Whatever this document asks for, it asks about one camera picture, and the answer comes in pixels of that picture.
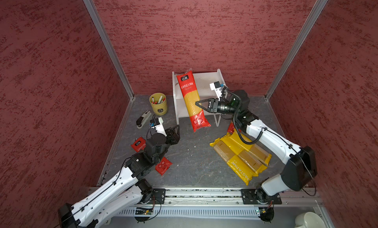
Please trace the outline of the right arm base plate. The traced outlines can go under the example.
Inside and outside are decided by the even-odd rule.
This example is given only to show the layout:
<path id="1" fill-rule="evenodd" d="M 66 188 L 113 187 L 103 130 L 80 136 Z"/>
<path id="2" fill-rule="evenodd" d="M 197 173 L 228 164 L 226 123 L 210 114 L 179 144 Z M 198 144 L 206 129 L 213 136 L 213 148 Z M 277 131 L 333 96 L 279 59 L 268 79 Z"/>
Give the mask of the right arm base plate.
<path id="1" fill-rule="evenodd" d="M 241 189 L 244 205 L 277 205 L 282 204 L 279 193 L 269 196 L 262 189 Z"/>

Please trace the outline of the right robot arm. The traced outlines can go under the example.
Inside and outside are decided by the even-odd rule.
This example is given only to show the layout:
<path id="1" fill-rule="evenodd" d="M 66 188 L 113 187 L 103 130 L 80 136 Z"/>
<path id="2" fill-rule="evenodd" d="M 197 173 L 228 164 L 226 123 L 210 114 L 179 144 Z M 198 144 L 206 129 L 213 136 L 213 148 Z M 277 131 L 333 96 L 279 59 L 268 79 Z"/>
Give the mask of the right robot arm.
<path id="1" fill-rule="evenodd" d="M 261 143 L 285 165 L 283 171 L 262 182 L 254 198 L 261 204 L 271 201 L 280 192 L 291 189 L 301 191 L 317 175 L 315 152 L 301 147 L 271 130 L 249 109 L 250 99 L 244 90 L 228 91 L 227 97 L 210 98 L 195 104 L 209 113 L 232 116 L 238 139 L 246 145 Z"/>

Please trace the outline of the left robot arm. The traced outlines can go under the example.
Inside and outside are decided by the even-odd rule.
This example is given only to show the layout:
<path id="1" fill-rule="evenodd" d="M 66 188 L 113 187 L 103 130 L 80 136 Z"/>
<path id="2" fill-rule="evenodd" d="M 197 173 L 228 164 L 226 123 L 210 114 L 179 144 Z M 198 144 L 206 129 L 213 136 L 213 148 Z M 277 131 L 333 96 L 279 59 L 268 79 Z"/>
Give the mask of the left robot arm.
<path id="1" fill-rule="evenodd" d="M 114 177 L 92 194 L 75 204 L 64 204 L 58 210 L 59 228 L 99 228 L 126 207 L 147 203 L 153 188 L 145 176 L 158 165 L 170 146 L 180 140 L 176 125 L 155 133 L 146 140 L 143 150 L 127 158 Z"/>

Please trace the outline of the red spaghetti package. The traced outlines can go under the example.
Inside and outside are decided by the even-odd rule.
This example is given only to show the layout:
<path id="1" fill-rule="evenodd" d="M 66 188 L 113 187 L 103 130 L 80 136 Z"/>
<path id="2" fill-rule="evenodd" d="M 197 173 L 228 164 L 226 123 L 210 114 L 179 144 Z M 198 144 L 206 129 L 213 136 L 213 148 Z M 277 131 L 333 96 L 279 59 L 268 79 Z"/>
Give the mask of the red spaghetti package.
<path id="1" fill-rule="evenodd" d="M 200 101 L 200 96 L 192 69 L 189 69 L 184 74 L 178 75 L 177 80 L 190 117 L 193 131 L 196 132 L 200 128 L 210 127 L 211 124 L 206 119 L 203 109 L 196 105 L 196 102 Z"/>
<path id="2" fill-rule="evenodd" d="M 135 140 L 135 142 L 131 145 L 131 147 L 136 152 L 140 152 L 140 151 L 145 149 L 146 140 L 143 137 L 139 137 Z M 168 159 L 163 157 L 161 162 L 155 166 L 155 169 L 159 174 L 164 175 L 165 172 L 170 168 L 171 165 L 172 165 L 172 163 Z"/>
<path id="3" fill-rule="evenodd" d="M 232 135 L 234 133 L 234 130 L 235 130 L 235 126 L 231 122 L 230 125 L 229 125 L 229 127 L 228 127 L 228 129 L 227 129 L 227 132 Z"/>

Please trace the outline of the yellow pasta package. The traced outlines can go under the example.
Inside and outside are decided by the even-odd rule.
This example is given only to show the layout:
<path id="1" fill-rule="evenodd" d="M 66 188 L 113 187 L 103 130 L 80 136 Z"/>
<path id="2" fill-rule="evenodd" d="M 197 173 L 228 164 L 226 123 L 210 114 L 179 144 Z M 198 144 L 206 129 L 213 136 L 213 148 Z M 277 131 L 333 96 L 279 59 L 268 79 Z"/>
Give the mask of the yellow pasta package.
<path id="1" fill-rule="evenodd" d="M 226 162 L 226 164 L 238 175 L 238 177 L 248 186 L 253 177 L 258 175 L 236 155 L 225 142 L 220 138 L 216 139 L 210 146 Z"/>
<path id="2" fill-rule="evenodd" d="M 259 145 L 243 143 L 236 133 L 228 133 L 223 141 L 254 173 L 260 174 L 269 166 L 272 155 Z"/>

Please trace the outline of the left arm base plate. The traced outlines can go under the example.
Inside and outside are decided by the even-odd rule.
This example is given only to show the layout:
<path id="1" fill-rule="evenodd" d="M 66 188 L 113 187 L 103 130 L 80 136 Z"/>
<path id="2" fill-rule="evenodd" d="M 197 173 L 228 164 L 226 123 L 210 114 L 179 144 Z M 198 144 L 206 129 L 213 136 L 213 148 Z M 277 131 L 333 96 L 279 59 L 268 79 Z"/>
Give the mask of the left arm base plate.
<path id="1" fill-rule="evenodd" d="M 153 188 L 146 195 L 142 195 L 141 200 L 136 204 L 164 204 L 166 189 Z"/>

